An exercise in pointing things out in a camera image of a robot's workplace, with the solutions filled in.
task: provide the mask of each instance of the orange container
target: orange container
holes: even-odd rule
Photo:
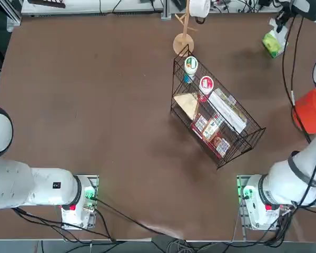
[[[316,88],[297,100],[295,108],[307,133],[316,134]],[[294,110],[292,116],[296,126],[301,129]]]

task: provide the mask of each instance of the wooden mug tree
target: wooden mug tree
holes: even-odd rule
[[[185,50],[181,52],[181,50],[188,44],[190,52],[194,49],[194,42],[192,37],[187,34],[187,29],[197,31],[194,28],[188,27],[189,25],[189,19],[190,19],[190,0],[186,1],[186,13],[182,15],[181,17],[178,17],[178,15],[175,14],[175,17],[184,25],[183,33],[178,34],[173,41],[173,49],[176,54],[179,54],[179,56],[183,56],[185,53]]]

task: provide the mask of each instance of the tabletop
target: tabletop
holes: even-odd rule
[[[306,146],[290,118],[281,58],[261,40],[269,14],[213,15],[191,26],[194,55],[266,131],[254,150],[216,169],[170,113],[176,20],[158,15],[24,18],[14,28],[0,80],[0,106],[14,141],[5,159],[31,167],[98,174],[99,196],[141,223],[187,240],[231,240],[238,218],[236,175],[267,173]],[[291,72],[295,35],[285,69]],[[313,88],[316,24],[304,21],[294,77],[296,97]],[[100,207],[117,239],[153,236]],[[28,207],[58,219],[54,207]],[[286,237],[316,241],[316,215],[299,211]],[[96,231],[104,232],[97,220]],[[78,232],[81,239],[103,239]],[[262,232],[247,231],[248,240]],[[59,238],[52,229],[0,210],[0,239]],[[235,236],[242,240],[240,221]]]

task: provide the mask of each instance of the floor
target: floor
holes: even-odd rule
[[[172,241],[173,239],[170,237],[166,236],[159,236],[154,238],[154,242],[164,251],[166,252],[168,244]],[[192,243],[193,247],[201,247],[206,243]],[[44,241],[43,242],[43,248],[44,248],[44,253],[50,253],[50,252],[55,252],[55,253],[66,253],[68,250],[73,249],[77,246],[80,246],[80,244],[71,244],[69,242],[63,242],[63,241]],[[103,253],[106,250],[110,249],[111,246],[94,246],[92,248],[91,253]],[[206,252],[222,252],[226,246],[222,243],[218,243],[217,245],[213,245],[210,248],[201,250],[202,253]],[[229,248],[227,251],[228,253],[316,253],[316,244],[310,244],[310,243],[291,243],[287,242],[284,243],[281,247],[279,248],[269,248],[265,246],[254,246],[254,247],[249,247],[249,248]],[[22,240],[22,241],[0,241],[0,253],[42,253],[41,249],[41,241],[36,241],[36,240]],[[79,249],[76,249],[75,251],[72,251],[74,253],[86,253],[90,252],[90,248],[88,247],[82,247]],[[141,253],[141,252],[150,252],[150,253],[161,253],[162,251],[159,250],[153,243],[151,242],[144,242],[144,241],[130,241],[126,242],[125,244],[119,245],[115,247],[111,253],[121,253],[121,252],[136,252],[136,253]],[[171,251],[168,253],[177,253],[177,248],[171,247]]]

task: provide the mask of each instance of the wire basket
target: wire basket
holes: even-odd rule
[[[194,55],[187,45],[173,61],[171,112],[181,119],[220,168],[252,150],[265,128],[257,124],[197,58],[198,67],[195,76],[191,78],[184,70],[184,62],[188,56]],[[209,76],[213,80],[214,87],[208,95],[199,89],[203,76]],[[188,102],[184,105],[180,100],[181,96],[187,98]],[[185,104],[192,107],[192,115],[185,109]]]

